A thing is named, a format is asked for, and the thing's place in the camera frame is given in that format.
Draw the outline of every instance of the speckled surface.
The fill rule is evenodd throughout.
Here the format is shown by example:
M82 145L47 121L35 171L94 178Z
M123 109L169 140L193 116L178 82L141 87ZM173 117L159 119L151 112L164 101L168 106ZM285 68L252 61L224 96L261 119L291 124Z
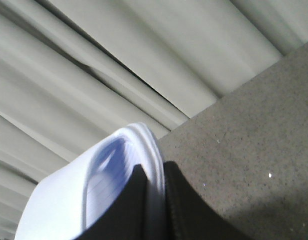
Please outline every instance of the speckled surface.
M308 240L308 43L159 142L252 238Z

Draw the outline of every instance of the curtain fold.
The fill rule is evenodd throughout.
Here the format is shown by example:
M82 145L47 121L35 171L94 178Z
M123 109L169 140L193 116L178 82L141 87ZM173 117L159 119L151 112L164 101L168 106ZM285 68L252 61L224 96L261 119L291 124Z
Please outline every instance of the curtain fold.
M308 41L308 0L0 0L0 239L120 127L160 138Z

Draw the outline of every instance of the granite surface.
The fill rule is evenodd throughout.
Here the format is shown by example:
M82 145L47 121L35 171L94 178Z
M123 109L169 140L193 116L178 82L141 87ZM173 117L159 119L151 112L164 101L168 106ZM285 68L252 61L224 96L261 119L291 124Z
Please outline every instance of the granite surface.
M308 240L308 43L159 142L250 237Z

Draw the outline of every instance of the white curtain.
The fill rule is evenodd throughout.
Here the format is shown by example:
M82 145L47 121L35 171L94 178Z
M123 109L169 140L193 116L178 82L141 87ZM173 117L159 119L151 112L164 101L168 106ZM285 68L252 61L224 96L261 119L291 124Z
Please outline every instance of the white curtain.
M0 0L0 239L114 130L158 138L308 41L308 0Z

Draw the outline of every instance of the gray countertop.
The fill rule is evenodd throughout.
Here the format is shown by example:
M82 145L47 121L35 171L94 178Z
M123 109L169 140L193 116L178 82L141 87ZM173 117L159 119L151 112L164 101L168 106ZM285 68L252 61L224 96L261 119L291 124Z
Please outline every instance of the gray countertop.
M308 43L159 142L252 238L308 240Z

